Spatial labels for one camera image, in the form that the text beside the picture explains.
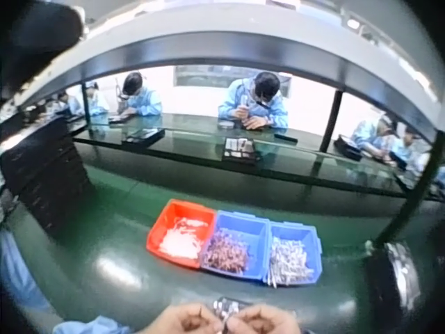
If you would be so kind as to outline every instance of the green conveyor surface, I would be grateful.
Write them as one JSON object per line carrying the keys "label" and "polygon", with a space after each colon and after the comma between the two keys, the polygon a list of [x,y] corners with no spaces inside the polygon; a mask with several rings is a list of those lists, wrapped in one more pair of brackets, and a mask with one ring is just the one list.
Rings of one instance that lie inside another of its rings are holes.
{"label": "green conveyor surface", "polygon": [[[220,296],[267,302],[297,311],[302,325],[319,333],[368,333],[369,300],[361,239],[344,226],[357,219],[295,215],[178,193],[88,168],[97,196],[82,206],[56,237],[47,236],[19,206],[10,217],[17,244],[31,273],[65,319],[90,321],[105,315],[138,329],[170,303]],[[159,260],[145,249],[147,233],[171,198],[241,211],[277,221],[316,225],[323,249],[323,274],[316,285],[272,289],[260,284],[191,271]],[[363,227],[380,229],[385,220]],[[336,244],[351,234],[349,245]]]}

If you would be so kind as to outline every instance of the plastic bin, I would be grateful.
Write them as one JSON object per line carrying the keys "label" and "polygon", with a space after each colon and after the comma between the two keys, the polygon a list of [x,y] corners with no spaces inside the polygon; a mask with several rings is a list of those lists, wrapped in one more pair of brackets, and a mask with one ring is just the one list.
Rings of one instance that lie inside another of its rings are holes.
{"label": "plastic bin", "polygon": [[[262,280],[269,263],[269,223],[268,219],[257,218],[251,214],[218,211],[215,231],[226,229],[228,232],[233,232],[236,238],[248,245],[249,260],[247,270],[242,274],[238,274],[208,267],[204,263],[201,264],[201,267],[225,276],[245,280]],[[202,251],[202,255],[207,251],[209,243],[210,240],[208,240],[205,249]]]}
{"label": "plastic bin", "polygon": [[163,208],[153,228],[147,236],[147,250],[167,261],[174,262],[189,268],[199,268],[199,255],[197,259],[186,257],[173,257],[159,250],[163,238],[169,229],[174,228],[177,218],[197,219],[208,225],[196,228],[196,236],[202,241],[202,249],[209,240],[215,227],[216,211],[203,205],[181,200],[171,200]]}
{"label": "plastic bin", "polygon": [[[269,249],[272,251],[273,237],[278,237],[283,240],[296,240],[301,241],[305,246],[305,252],[307,253],[306,267],[314,270],[314,275],[307,280],[300,280],[297,283],[291,283],[289,285],[306,285],[314,284],[320,278],[323,272],[323,266],[321,264],[321,254],[323,249],[321,247],[321,241],[318,238],[317,230],[314,226],[307,226],[299,223],[291,222],[271,222],[269,228]],[[265,275],[263,282],[267,282],[269,263],[266,265]]]}

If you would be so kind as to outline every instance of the blue plastic bin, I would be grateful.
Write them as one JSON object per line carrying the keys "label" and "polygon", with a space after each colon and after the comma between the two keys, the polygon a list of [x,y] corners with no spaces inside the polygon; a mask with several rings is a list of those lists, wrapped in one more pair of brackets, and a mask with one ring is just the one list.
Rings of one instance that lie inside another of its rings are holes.
{"label": "blue plastic bin", "polygon": [[[318,238],[317,230],[314,226],[307,226],[299,223],[276,223],[271,222],[269,224],[269,257],[272,251],[273,237],[278,237],[283,240],[296,240],[301,241],[305,246],[305,252],[307,253],[306,267],[314,270],[314,275],[307,280],[300,280],[297,283],[291,283],[289,285],[306,285],[314,284],[320,278],[323,272],[323,266],[321,264],[321,254],[323,249],[321,248],[321,241]],[[269,263],[266,265],[263,282],[267,282],[268,279]]]}
{"label": "blue plastic bin", "polygon": [[[247,270],[243,274],[237,274],[208,267],[203,263],[201,263],[201,267],[221,275],[242,278],[244,280],[262,280],[265,271],[267,271],[270,256],[269,223],[268,219],[257,218],[251,214],[218,211],[215,231],[226,229],[228,232],[233,232],[240,241],[248,245],[249,260]],[[205,254],[207,251],[209,243],[210,240],[207,242],[202,254]]]}

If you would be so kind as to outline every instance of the black pole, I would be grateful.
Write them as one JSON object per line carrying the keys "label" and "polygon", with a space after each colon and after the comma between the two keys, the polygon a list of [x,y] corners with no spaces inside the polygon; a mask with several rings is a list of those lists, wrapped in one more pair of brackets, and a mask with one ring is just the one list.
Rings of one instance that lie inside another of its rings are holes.
{"label": "black pole", "polygon": [[375,248],[382,248],[385,243],[394,240],[409,223],[411,216],[421,204],[423,198],[429,191],[431,181],[437,174],[437,170],[443,159],[444,148],[445,132],[438,131],[430,152],[430,161],[426,165],[422,176],[414,189],[408,193],[407,200],[403,203],[398,214],[395,215],[391,223],[389,223],[377,239],[375,239]]}
{"label": "black pole", "polygon": [[82,89],[83,110],[85,111],[86,124],[90,125],[91,123],[90,106],[88,104],[88,96],[86,95],[86,85],[84,82],[81,84],[81,89]]}
{"label": "black pole", "polygon": [[337,123],[337,118],[339,117],[341,98],[343,97],[343,92],[341,90],[336,90],[334,94],[334,100],[332,101],[331,114],[329,115],[329,120],[327,121],[325,134],[323,135],[323,140],[320,145],[320,152],[326,153],[331,143],[332,133],[334,133],[335,124]]}

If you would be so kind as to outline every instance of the orange plastic bin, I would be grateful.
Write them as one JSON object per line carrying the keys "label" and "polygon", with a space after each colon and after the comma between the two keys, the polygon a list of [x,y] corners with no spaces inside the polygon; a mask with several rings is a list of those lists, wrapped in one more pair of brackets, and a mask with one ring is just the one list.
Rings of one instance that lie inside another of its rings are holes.
{"label": "orange plastic bin", "polygon": [[147,250],[157,257],[163,258],[167,261],[174,262],[189,268],[199,268],[200,260],[190,259],[185,257],[173,257],[169,254],[161,252],[159,246],[161,245],[167,231],[173,229],[178,218],[187,218],[203,221],[207,223],[206,226],[201,226],[195,229],[193,234],[199,241],[202,242],[202,247],[210,239],[215,228],[216,211],[209,209],[200,204],[193,202],[186,202],[182,200],[170,200],[163,208],[153,228],[147,236]]}

